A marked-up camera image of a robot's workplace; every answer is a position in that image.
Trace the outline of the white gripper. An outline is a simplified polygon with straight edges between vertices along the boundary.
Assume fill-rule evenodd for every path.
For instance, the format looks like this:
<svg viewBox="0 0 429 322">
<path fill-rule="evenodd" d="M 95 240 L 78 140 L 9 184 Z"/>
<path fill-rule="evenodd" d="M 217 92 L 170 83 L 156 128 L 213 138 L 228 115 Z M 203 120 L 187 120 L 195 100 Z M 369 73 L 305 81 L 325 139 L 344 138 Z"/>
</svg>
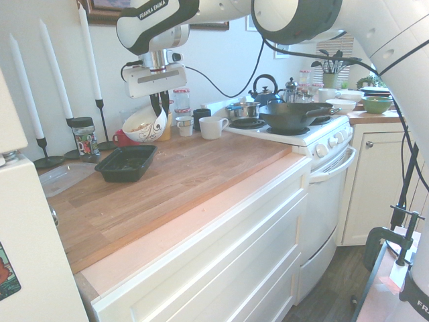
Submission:
<svg viewBox="0 0 429 322">
<path fill-rule="evenodd" d="M 170 96 L 168 90 L 182 87 L 187 83 L 185 66 L 173 63 L 161 72 L 152 72 L 147 67 L 127 68 L 123 71 L 125 92 L 131 98 L 150 97 L 151 106 L 156 116 L 163 110 L 168 113 Z"/>
</svg>

